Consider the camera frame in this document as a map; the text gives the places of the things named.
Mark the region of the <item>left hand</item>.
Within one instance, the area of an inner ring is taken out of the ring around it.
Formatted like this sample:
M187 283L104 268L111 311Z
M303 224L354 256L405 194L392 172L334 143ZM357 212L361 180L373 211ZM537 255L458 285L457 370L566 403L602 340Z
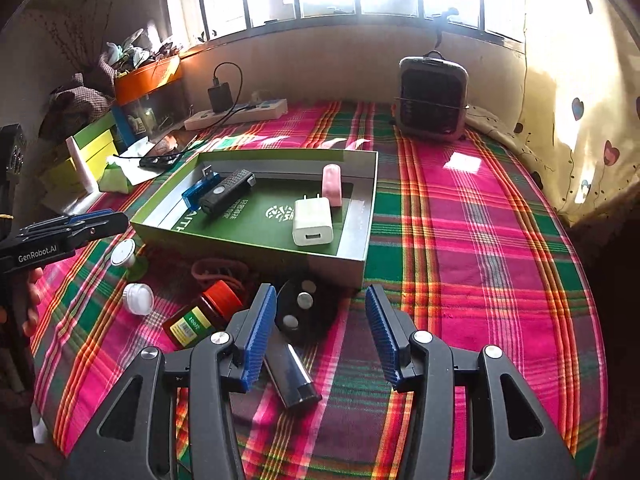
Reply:
M41 268L35 268L31 270L26 278L26 285L28 290L28 305L27 305L27 318L22 324L22 329L26 337L30 338L34 336L34 333L39 324L39 313L37 307L40 305L41 296L38 289L38 282L43 277L43 270Z

